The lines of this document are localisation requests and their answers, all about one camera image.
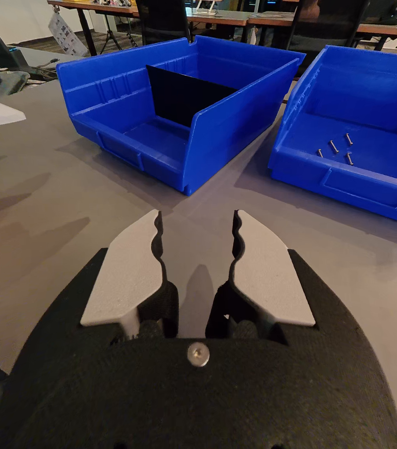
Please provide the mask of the wooden desk with black legs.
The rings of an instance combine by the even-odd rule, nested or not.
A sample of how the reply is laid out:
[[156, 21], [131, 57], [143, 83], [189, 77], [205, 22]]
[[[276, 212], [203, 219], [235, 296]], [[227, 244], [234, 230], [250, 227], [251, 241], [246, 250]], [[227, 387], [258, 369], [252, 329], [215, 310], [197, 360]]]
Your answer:
[[[274, 13], [273, 15], [255, 14], [239, 11], [217, 10], [214, 13], [198, 14], [196, 8], [186, 8], [188, 21], [197, 23], [211, 23], [219, 25], [229, 25], [241, 27], [241, 41], [247, 41], [248, 29], [254, 26], [264, 27], [291, 27], [293, 22], [292, 13]], [[376, 50], [380, 51], [387, 39], [397, 37], [397, 25], [384, 24], [359, 24], [356, 33], [361, 35], [371, 35], [380, 37], [380, 41], [376, 44]]]
[[89, 23], [85, 17], [85, 11], [94, 11], [100, 15], [137, 18], [139, 16], [135, 1], [56, 1], [48, 0], [47, 4], [52, 6], [54, 11], [59, 8], [73, 9], [77, 11], [79, 22], [83, 31], [83, 36], [87, 44], [90, 55], [96, 56], [97, 50], [89, 28]]

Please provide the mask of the dark grey pad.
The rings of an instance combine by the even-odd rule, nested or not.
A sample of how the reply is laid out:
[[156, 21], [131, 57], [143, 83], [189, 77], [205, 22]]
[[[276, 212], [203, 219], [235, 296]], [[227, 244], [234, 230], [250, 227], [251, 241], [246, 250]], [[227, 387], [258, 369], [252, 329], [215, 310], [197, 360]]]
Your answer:
[[29, 79], [30, 74], [25, 71], [0, 72], [0, 97], [20, 92]]

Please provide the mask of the black bin divider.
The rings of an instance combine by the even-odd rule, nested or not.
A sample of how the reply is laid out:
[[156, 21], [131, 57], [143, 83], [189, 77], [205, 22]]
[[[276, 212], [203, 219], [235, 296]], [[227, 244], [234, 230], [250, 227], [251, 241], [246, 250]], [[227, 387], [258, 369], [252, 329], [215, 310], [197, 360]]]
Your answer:
[[194, 116], [237, 92], [237, 89], [146, 65], [155, 114], [191, 127]]

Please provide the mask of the white tablet stand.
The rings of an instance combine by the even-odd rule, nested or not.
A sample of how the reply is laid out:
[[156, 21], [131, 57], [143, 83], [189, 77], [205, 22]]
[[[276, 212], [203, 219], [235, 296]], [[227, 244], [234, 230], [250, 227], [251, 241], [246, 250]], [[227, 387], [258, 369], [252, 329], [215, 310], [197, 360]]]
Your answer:
[[214, 16], [217, 14], [215, 4], [220, 0], [197, 0], [196, 7], [192, 8], [192, 13], [203, 16]]

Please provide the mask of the black tripod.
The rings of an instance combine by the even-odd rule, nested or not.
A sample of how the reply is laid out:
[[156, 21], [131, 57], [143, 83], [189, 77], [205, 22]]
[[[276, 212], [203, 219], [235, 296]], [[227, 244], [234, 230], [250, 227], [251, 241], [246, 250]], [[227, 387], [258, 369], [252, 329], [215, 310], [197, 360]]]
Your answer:
[[115, 47], [117, 48], [117, 50], [122, 51], [122, 48], [119, 45], [113, 30], [111, 29], [110, 22], [108, 20], [108, 16], [104, 15], [104, 17], [105, 17], [107, 32], [106, 32], [105, 42], [104, 42], [99, 54], [103, 54], [103, 52], [106, 49], [109, 42], [113, 42], [115, 44]]

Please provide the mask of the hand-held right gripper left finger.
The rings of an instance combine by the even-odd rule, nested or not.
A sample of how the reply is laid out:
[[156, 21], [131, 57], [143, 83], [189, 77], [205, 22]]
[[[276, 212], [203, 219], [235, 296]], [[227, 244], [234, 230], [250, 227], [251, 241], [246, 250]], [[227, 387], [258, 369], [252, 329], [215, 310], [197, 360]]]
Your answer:
[[152, 249], [161, 230], [158, 219], [160, 211], [151, 210], [110, 243], [80, 319], [83, 327], [117, 323], [129, 339], [138, 335], [138, 306], [163, 282], [160, 256]]

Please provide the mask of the black mesh office chair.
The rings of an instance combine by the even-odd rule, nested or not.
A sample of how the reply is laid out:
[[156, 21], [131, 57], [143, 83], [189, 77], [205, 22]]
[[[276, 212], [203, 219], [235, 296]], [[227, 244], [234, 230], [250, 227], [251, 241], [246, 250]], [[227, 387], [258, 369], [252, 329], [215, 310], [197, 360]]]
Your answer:
[[303, 0], [296, 8], [285, 49], [316, 57], [326, 45], [350, 47], [367, 0]]

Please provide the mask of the white printed sign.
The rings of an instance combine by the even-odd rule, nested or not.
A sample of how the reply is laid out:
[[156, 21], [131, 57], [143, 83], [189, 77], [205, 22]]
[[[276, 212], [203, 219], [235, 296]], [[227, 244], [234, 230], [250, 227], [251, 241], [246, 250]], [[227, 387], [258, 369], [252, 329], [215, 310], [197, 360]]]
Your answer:
[[88, 49], [67, 25], [58, 12], [54, 12], [49, 22], [49, 30], [62, 49], [70, 56], [85, 57]]

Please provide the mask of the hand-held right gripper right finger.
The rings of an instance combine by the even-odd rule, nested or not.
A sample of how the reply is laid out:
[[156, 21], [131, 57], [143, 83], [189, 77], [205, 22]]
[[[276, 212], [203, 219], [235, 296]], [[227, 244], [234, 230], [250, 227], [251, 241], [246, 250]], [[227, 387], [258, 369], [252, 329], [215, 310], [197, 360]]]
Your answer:
[[235, 210], [229, 282], [254, 309], [261, 336], [277, 324], [313, 328], [314, 315], [288, 247], [267, 226], [244, 210]]

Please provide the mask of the black high-back chair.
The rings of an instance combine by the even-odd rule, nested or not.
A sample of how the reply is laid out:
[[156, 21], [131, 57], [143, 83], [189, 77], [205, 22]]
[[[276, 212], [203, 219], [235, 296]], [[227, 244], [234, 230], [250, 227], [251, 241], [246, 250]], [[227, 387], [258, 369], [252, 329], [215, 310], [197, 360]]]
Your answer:
[[143, 45], [186, 38], [191, 42], [184, 0], [137, 0]]

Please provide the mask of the blue storage bin with divider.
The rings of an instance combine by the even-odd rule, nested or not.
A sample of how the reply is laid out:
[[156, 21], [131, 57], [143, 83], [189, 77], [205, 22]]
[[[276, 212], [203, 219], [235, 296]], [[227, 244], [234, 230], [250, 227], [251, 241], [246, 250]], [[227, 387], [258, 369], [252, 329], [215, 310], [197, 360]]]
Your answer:
[[[190, 196], [274, 122], [305, 54], [197, 36], [63, 63], [78, 134]], [[237, 89], [191, 127], [156, 116], [146, 65]]]

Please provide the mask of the blue plastic storage bin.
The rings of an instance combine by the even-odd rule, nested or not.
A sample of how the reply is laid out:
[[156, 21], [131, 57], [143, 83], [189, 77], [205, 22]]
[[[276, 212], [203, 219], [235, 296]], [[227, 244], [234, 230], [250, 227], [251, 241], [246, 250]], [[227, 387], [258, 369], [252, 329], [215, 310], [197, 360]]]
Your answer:
[[324, 48], [289, 96], [268, 169], [272, 179], [397, 221], [397, 54]]

